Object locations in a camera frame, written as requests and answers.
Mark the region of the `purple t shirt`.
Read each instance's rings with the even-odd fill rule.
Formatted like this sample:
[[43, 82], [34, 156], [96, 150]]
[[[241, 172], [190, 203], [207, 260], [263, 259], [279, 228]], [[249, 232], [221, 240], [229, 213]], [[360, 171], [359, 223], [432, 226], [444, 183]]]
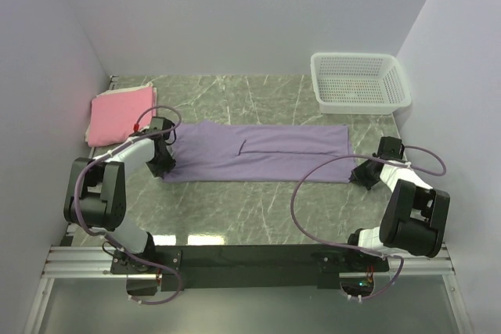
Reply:
[[348, 182], [356, 162], [346, 125], [183, 124], [168, 183], [192, 181]]

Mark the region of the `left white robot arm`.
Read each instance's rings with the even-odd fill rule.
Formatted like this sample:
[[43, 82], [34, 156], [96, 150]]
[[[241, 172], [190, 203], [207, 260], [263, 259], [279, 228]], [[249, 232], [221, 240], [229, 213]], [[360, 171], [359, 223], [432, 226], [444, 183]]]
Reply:
[[126, 180], [141, 166], [155, 178], [171, 172], [175, 165], [171, 146], [177, 139], [175, 123], [165, 117], [153, 117], [149, 127], [134, 128], [128, 147], [118, 153], [91, 158], [77, 158], [70, 170], [63, 207], [65, 220], [79, 224], [75, 203], [79, 202], [82, 221], [90, 232], [104, 232], [120, 244], [114, 261], [138, 274], [147, 273], [158, 264], [153, 236], [126, 218]]

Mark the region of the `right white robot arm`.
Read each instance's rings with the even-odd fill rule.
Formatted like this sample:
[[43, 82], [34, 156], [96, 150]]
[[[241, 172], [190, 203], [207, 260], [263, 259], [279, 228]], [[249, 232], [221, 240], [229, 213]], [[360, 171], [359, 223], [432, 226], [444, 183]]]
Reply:
[[371, 261], [369, 250], [433, 258], [442, 247], [450, 195], [424, 182], [409, 165], [403, 167], [404, 151], [401, 139], [383, 137], [373, 154], [379, 161], [367, 160], [351, 172], [350, 182], [368, 190], [381, 182], [391, 191], [380, 225], [360, 228], [348, 238], [344, 263], [354, 271]]

